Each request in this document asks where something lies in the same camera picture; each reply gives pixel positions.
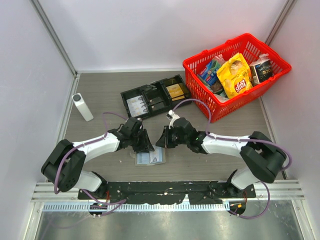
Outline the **white VIP card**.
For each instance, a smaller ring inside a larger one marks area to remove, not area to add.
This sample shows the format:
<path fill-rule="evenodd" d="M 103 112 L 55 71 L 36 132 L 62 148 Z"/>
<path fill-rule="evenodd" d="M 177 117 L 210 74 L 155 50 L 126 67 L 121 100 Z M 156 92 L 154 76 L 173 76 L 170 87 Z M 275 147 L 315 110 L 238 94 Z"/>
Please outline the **white VIP card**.
<path fill-rule="evenodd" d="M 163 162 L 163 157 L 160 152 L 150 152 L 149 153 L 149 164 L 160 164 Z"/>

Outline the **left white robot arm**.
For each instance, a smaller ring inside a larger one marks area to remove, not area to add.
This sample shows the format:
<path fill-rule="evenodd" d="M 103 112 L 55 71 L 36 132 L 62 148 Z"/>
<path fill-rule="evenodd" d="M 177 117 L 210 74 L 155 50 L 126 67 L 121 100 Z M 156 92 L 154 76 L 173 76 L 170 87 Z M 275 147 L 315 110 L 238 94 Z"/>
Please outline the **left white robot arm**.
<path fill-rule="evenodd" d="M 59 141 L 43 164 L 41 173 L 53 183 L 55 194 L 78 188 L 88 191 L 95 199 L 102 199 L 107 193 L 106 180 L 96 172 L 83 170 L 84 164 L 127 147 L 132 147 L 137 154 L 155 150 L 142 121 L 134 117 L 87 141 Z"/>

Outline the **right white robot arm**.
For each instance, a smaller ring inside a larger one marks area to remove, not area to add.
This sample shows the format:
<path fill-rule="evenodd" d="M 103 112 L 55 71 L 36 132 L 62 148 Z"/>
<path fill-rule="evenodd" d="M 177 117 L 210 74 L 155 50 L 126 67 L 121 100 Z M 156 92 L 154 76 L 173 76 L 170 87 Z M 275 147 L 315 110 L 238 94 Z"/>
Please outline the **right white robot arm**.
<path fill-rule="evenodd" d="M 249 136 L 223 136 L 196 130 L 184 117 L 164 126 L 157 147 L 173 149 L 185 145 L 197 154 L 222 154 L 242 159 L 246 166 L 229 176 L 225 190 L 233 198 L 257 182 L 273 183 L 282 171 L 287 154 L 259 131 Z"/>

